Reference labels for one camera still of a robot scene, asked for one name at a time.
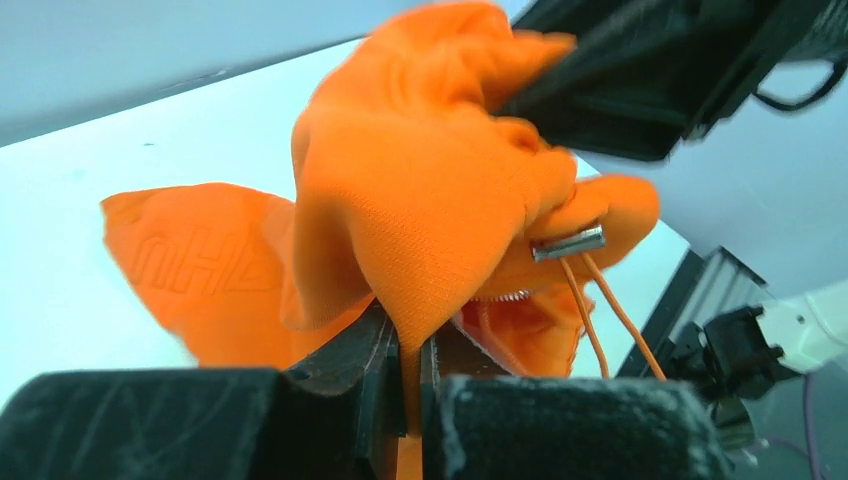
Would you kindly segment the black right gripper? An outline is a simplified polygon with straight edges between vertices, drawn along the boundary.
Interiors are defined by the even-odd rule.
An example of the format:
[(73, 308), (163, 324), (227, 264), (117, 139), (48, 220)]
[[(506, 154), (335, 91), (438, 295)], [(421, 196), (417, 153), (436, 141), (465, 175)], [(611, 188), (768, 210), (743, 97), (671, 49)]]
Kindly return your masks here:
[[(577, 45), (502, 114), (551, 144), (641, 162), (704, 138), (749, 98), (806, 109), (847, 70), (843, 1), (538, 1), (516, 27), (570, 33)], [(804, 61), (831, 65), (811, 94), (789, 101), (762, 89), (775, 66)]]

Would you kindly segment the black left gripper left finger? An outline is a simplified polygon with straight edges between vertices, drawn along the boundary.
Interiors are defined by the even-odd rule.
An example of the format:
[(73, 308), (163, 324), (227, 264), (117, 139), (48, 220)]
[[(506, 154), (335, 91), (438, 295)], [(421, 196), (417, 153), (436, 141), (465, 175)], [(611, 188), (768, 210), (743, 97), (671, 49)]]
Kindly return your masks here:
[(398, 340), (372, 303), (285, 369), (42, 374), (1, 415), (5, 479), (390, 479)]

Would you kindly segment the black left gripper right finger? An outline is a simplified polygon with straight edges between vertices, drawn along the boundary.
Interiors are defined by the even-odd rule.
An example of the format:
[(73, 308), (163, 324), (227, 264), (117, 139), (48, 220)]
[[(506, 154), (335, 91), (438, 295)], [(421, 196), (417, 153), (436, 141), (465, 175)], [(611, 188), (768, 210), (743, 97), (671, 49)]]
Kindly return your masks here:
[(645, 379), (504, 375), (453, 325), (421, 350), (427, 479), (725, 479), (694, 393)]

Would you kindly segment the orange zip-up jacket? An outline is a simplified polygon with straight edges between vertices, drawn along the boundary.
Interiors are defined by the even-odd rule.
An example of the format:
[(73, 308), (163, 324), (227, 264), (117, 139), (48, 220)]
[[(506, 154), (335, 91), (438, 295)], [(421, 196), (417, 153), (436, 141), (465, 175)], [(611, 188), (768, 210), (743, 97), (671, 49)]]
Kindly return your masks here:
[(287, 368), (378, 301), (399, 336), (423, 475), (420, 350), (449, 321), (509, 372), (567, 377), (593, 337), (585, 286), (654, 229), (647, 181), (579, 179), (499, 108), (575, 47), (487, 1), (398, 15), (314, 91), (292, 132), (294, 200), (226, 183), (112, 195), (104, 243), (202, 367)]

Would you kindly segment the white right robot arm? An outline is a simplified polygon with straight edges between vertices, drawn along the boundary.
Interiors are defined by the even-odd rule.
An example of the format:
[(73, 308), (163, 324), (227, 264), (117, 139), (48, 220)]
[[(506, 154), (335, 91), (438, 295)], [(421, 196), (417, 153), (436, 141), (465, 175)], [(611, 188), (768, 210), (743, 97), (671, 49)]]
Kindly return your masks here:
[[(825, 98), (847, 69), (843, 1), (537, 1), (518, 29), (570, 33), (577, 51), (503, 108), (550, 143), (665, 161), (748, 98), (788, 114)], [(754, 440), (746, 411), (776, 384), (847, 351), (847, 285), (786, 300), (725, 250), (688, 254), (619, 373), (657, 362), (700, 394), (729, 450)]]

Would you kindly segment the aluminium table frame rail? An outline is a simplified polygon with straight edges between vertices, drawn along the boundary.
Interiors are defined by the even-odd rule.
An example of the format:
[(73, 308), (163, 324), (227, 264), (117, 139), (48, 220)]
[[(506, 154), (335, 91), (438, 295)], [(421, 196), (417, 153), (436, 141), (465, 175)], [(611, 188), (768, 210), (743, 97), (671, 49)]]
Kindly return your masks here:
[(688, 250), (641, 328), (665, 376), (673, 377), (672, 355), (683, 344), (683, 330), (773, 296), (767, 282), (724, 247), (706, 256)]

